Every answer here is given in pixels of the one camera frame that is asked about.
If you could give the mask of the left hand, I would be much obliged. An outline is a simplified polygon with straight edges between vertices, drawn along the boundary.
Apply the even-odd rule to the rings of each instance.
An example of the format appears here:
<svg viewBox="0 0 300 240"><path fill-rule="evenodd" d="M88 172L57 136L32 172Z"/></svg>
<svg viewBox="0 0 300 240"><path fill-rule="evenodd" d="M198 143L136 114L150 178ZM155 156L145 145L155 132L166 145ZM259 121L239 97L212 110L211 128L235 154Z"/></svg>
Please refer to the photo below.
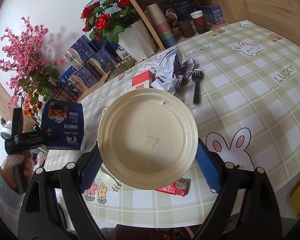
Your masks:
<svg viewBox="0 0 300 240"><path fill-rule="evenodd" d="M27 160L24 160L23 155L19 155L19 154L9 155L0 166L0 174L6 180L8 186L12 188L14 191L17 191L17 184L14 177L14 167L23 164L24 175L26 176L28 181L30 181L33 176L33 166L34 166L34 161L32 157L33 154L31 152L28 152Z"/></svg>

